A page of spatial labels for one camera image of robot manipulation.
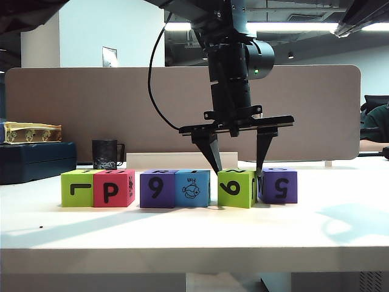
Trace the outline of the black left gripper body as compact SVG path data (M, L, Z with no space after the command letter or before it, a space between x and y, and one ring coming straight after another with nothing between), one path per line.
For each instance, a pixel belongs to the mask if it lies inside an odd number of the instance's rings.
M277 136L280 127L293 126L295 121L291 115L254 117L254 115L263 113L261 105L238 108L235 113L235 116L229 117L228 112L225 111L206 111L204 119L212 120L212 123L180 127L179 133L183 136L191 136L192 140L200 134L230 133L231 137L237 137L240 131L250 130Z

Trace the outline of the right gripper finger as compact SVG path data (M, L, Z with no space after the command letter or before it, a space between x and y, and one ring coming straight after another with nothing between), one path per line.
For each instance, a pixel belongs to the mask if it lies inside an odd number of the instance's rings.
M388 21L387 5L351 5L335 29L335 36L342 38L375 23Z
M336 30L359 30L374 23L388 21L388 1L353 1Z

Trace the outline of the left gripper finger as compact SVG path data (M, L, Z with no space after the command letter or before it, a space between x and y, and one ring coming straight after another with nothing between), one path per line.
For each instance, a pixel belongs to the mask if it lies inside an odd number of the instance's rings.
M260 179L262 168L268 149L274 137L278 136L278 130L256 131L256 175Z
M218 136L214 133L193 133L191 141L194 143L215 173L222 170L221 158L219 154Z

